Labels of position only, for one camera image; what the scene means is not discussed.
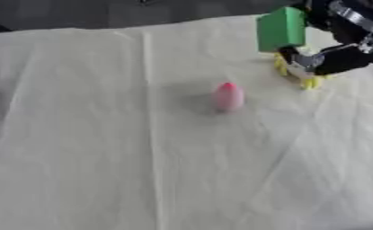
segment green cube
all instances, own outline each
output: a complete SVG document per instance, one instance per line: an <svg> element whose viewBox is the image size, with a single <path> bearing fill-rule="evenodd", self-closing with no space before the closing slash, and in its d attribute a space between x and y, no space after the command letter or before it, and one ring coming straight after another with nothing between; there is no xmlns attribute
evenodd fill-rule
<svg viewBox="0 0 373 230"><path fill-rule="evenodd" d="M259 51L276 52L285 46L304 46L305 15L302 11L284 7L257 19Z"/></svg>

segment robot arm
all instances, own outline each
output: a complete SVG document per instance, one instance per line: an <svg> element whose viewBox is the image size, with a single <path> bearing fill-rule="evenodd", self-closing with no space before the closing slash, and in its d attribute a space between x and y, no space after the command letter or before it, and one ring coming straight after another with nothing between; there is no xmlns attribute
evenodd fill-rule
<svg viewBox="0 0 373 230"><path fill-rule="evenodd" d="M339 46L305 56L294 47L279 49L288 62L313 75L329 75L373 63L373 8L362 0L313 0L294 5L309 26L330 31Z"/></svg>

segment pink object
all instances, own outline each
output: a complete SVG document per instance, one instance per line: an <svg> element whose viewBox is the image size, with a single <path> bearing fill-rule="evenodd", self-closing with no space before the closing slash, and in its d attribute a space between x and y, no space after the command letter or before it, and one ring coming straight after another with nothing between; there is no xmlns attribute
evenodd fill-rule
<svg viewBox="0 0 373 230"><path fill-rule="evenodd" d="M244 105L244 90L232 83L225 83L214 92L214 103L221 111L234 111Z"/></svg>

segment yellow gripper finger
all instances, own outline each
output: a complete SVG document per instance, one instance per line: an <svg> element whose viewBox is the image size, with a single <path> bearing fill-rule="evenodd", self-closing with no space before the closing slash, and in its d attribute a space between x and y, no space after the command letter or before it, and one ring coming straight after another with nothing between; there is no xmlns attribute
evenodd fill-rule
<svg viewBox="0 0 373 230"><path fill-rule="evenodd" d="M282 65L282 64L280 66L279 72L280 72L280 75L282 75L282 76L288 76L289 75L289 71L288 71L287 67Z"/></svg>
<svg viewBox="0 0 373 230"><path fill-rule="evenodd" d="M321 76L315 76L313 78L303 79L301 85L305 90L315 89L321 84Z"/></svg>
<svg viewBox="0 0 373 230"><path fill-rule="evenodd" d="M280 69L281 65L282 65L281 60L278 59L278 58L276 58L276 59L274 60L274 67L276 67L276 69Z"/></svg>

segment tablecloth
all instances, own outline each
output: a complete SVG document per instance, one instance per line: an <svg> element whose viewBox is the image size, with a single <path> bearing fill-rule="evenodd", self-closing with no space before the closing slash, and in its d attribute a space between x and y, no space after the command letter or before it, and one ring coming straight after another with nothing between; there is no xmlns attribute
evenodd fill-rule
<svg viewBox="0 0 373 230"><path fill-rule="evenodd" d="M373 229L373 69L302 91L254 16L0 34L0 230L40 229Z"/></svg>

